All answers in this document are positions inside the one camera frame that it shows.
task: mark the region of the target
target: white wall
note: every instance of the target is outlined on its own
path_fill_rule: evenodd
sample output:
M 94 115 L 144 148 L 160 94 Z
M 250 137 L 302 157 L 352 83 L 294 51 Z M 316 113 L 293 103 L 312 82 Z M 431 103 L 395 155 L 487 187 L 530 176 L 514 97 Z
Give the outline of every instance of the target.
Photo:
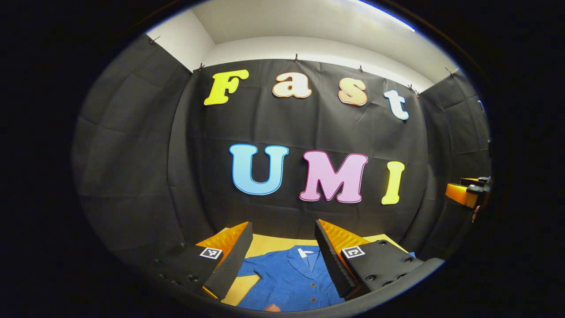
M 183 11 L 146 32 L 190 71 L 200 67 L 216 43 L 192 10 Z
M 250 59 L 284 58 L 332 63 L 396 81 L 412 84 L 418 92 L 432 86 L 431 80 L 413 69 L 379 53 L 321 38 L 269 36 L 237 40 L 216 45 L 203 60 L 206 66 Z

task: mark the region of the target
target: white ceiling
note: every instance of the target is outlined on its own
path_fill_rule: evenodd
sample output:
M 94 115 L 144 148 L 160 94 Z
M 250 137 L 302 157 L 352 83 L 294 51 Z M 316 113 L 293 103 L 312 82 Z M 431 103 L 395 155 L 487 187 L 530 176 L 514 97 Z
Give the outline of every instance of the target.
M 216 44 L 264 36 L 316 37 L 368 49 L 434 83 L 455 63 L 424 36 L 350 0 L 210 0 L 192 8 Z

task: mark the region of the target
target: letter m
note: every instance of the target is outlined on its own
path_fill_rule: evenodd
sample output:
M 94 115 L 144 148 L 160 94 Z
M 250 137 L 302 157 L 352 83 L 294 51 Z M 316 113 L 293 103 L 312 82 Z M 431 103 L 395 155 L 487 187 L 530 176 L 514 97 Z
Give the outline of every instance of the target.
M 318 183 L 324 192 L 325 199 L 330 201 L 343 184 L 341 193 L 336 197 L 338 202 L 357 203 L 361 201 L 361 177 L 363 168 L 369 158 L 363 154 L 352 153 L 348 155 L 340 169 L 335 172 L 328 154 L 323 151 L 307 151 L 304 159 L 308 161 L 308 177 L 306 189 L 300 194 L 304 201 L 318 201 Z

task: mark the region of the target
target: shirt sleeve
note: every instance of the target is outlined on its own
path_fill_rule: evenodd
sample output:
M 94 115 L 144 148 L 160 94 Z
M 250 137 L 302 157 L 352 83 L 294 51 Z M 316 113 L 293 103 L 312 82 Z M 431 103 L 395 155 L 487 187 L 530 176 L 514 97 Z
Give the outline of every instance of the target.
M 244 263 L 241 264 L 241 268 L 239 273 L 237 273 L 237 277 L 240 276 L 249 276 L 258 274 L 262 277 L 262 268 L 263 263 L 266 259 L 269 259 L 272 254 L 275 252 L 270 252 L 265 255 L 254 256 L 244 260 Z

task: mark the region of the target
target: letter u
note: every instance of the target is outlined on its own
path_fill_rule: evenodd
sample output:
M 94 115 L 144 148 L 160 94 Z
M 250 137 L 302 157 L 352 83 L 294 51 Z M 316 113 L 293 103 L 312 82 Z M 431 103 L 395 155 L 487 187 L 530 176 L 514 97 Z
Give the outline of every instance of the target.
M 229 147 L 233 155 L 232 177 L 233 184 L 252 195 L 267 195 L 279 189 L 283 180 L 283 159 L 288 154 L 288 148 L 283 146 L 267 146 L 265 153 L 269 155 L 269 179 L 266 182 L 255 182 L 251 177 L 251 164 L 257 147 L 247 144 L 235 144 Z

